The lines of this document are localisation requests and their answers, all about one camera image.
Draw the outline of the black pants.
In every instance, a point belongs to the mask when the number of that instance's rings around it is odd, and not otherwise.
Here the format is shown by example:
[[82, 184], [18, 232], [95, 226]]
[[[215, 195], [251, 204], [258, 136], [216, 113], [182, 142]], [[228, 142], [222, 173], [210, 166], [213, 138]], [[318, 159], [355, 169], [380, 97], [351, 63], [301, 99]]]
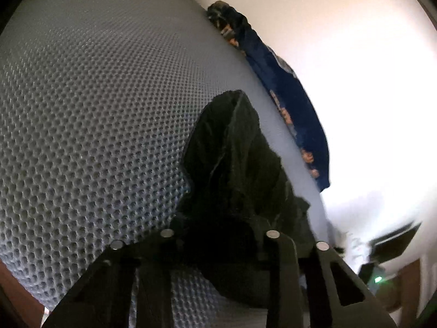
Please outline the black pants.
[[181, 169], [190, 186], [171, 228], [187, 261], [225, 298], [265, 308], [269, 230], [294, 240], [306, 257], [315, 243], [309, 204], [294, 194], [247, 95], [227, 91], [202, 111], [184, 148]]

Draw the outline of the blue floral blanket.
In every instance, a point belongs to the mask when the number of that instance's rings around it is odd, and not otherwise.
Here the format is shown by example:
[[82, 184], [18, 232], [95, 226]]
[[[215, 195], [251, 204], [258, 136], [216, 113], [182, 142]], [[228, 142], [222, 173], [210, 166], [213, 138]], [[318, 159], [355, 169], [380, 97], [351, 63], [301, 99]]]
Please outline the blue floral blanket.
[[330, 186], [330, 154], [317, 113], [294, 70], [267, 46], [247, 18], [234, 7], [217, 1], [207, 18], [238, 49], [275, 103], [300, 149], [303, 161], [320, 191]]

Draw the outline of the grey mesh mattress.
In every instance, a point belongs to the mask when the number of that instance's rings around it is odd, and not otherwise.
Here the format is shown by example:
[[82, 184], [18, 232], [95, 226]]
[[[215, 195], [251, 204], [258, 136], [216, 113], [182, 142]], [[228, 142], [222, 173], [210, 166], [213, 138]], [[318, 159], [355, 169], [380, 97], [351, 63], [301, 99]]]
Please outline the grey mesh mattress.
[[325, 235], [321, 126], [265, 89], [193, 0], [24, 0], [1, 34], [1, 259], [54, 305], [113, 239], [168, 223], [179, 158], [214, 96], [243, 89]]

